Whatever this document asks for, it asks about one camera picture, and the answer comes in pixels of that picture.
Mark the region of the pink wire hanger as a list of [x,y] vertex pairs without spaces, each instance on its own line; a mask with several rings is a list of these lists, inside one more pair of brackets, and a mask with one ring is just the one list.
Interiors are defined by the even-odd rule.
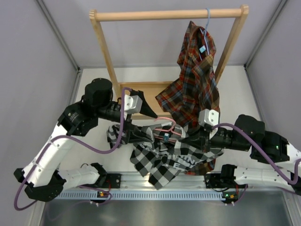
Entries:
[[155,138],[162,140],[164,143],[176,143],[178,139],[184,139],[187,137],[186,132],[178,128],[179,132],[176,129],[175,120],[168,117],[157,117],[154,121],[158,120],[168,120],[170,123],[167,125],[160,125],[158,128],[154,128],[152,134]]

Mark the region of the black white checkered shirt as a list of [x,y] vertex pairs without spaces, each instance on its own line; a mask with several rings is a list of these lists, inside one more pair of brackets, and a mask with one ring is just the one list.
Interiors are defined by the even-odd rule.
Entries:
[[181,143],[180,139],[176,143],[164,143],[152,134],[152,130],[160,125],[162,124],[142,126],[143,132],[150,136],[152,142],[133,143],[134,148],[130,156],[130,162],[135,169],[143,177],[149,175],[148,182],[157,190],[166,186],[181,172],[196,176],[205,175],[214,169],[216,158],[224,153],[222,149],[201,151]]

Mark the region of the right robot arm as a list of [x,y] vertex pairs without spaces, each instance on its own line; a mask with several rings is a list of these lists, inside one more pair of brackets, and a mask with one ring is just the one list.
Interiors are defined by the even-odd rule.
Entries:
[[221,171],[205,175],[207,188],[270,186],[301,194],[300,151],[285,137],[267,131],[265,123],[252,116],[242,114],[234,124],[201,121],[199,130],[181,143],[211,153],[224,149],[246,151],[254,162],[270,166],[269,169],[256,169],[224,164]]

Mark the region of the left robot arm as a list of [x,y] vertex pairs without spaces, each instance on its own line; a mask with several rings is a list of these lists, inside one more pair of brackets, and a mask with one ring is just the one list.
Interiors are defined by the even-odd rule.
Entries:
[[113,101],[112,82],[105,78],[94,79],[85,86],[81,100],[65,108],[33,161],[15,170],[20,190],[32,200],[49,202],[70,188],[103,187],[107,172],[99,163],[72,170],[59,170],[58,167],[74,143],[82,144],[82,138],[97,127],[99,119],[116,122],[119,126],[117,140],[110,151],[117,149],[121,142],[147,141],[147,137],[132,124],[131,117],[135,113],[157,118],[142,91],[130,89],[129,94]]

